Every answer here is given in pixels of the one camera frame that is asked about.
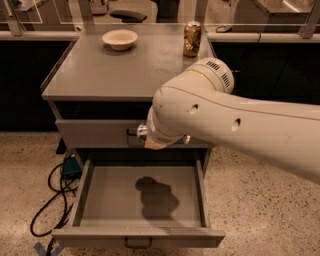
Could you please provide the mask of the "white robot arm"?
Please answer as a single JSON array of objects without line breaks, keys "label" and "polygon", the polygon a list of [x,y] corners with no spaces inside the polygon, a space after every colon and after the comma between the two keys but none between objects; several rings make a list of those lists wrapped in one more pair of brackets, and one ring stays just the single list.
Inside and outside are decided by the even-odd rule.
[{"label": "white robot arm", "polygon": [[234,96],[228,66],[204,58],[162,85],[147,118],[145,146],[185,136],[219,144],[320,183],[320,106]]}]

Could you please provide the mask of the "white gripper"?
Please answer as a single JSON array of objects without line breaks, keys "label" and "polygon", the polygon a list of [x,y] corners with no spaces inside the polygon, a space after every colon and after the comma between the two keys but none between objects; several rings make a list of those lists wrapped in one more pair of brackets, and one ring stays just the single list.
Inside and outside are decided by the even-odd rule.
[{"label": "white gripper", "polygon": [[157,118],[153,108],[150,108],[146,121],[145,147],[152,150],[160,150],[177,142],[189,144],[191,137],[183,135],[172,128],[168,128]]}]

